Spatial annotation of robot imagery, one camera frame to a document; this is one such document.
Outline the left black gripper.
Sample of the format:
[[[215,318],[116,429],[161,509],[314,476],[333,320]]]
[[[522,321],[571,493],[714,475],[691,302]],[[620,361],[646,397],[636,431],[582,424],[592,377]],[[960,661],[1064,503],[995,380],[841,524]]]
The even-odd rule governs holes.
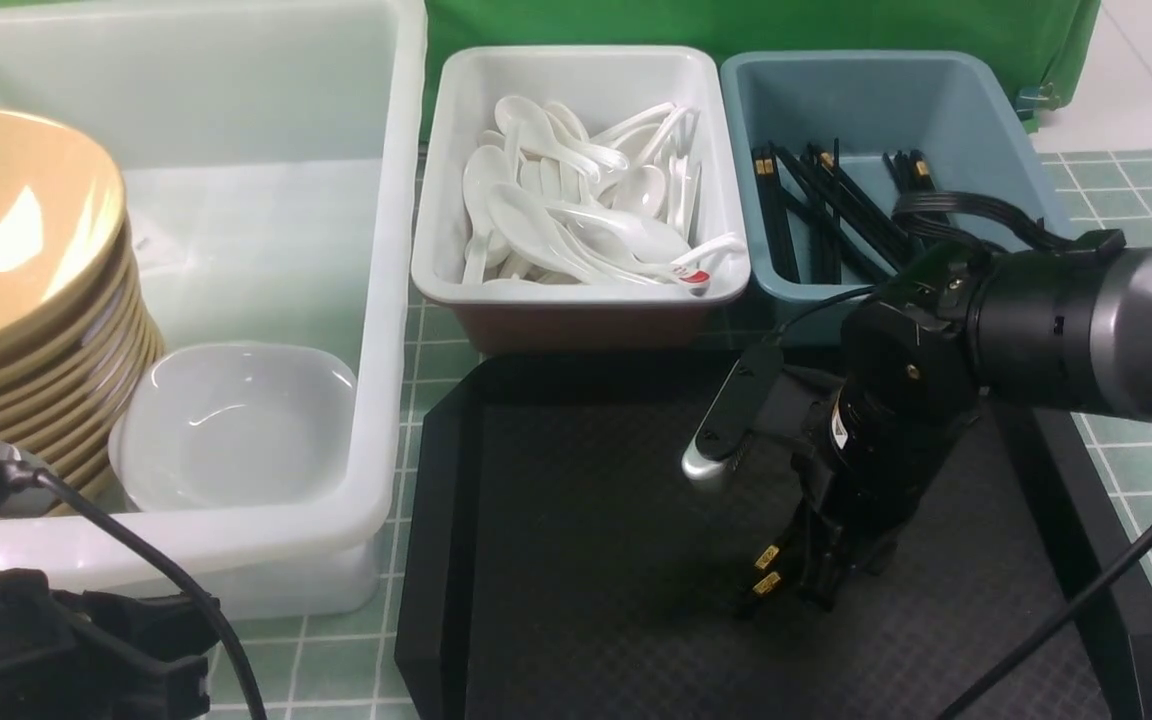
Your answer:
[[[218,634],[185,594],[132,598],[0,571],[0,719],[196,719]]]

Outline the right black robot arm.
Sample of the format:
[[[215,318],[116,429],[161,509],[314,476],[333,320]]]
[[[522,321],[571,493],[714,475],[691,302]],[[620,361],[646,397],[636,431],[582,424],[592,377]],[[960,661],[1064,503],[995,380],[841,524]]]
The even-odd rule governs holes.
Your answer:
[[[744,600],[791,588],[829,611],[854,571],[881,574],[988,396],[1152,420],[1152,249],[942,243],[846,314],[835,365],[782,365],[761,434],[790,447],[801,497]]]

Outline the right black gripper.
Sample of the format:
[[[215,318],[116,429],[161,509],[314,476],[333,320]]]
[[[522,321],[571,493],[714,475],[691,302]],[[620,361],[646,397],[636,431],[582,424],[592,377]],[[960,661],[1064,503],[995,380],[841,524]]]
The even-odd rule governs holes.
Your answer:
[[[882,397],[809,366],[787,365],[755,435],[790,450],[799,486],[791,520],[770,544],[778,593],[832,611],[855,573],[878,577],[957,442],[980,414],[980,391]]]

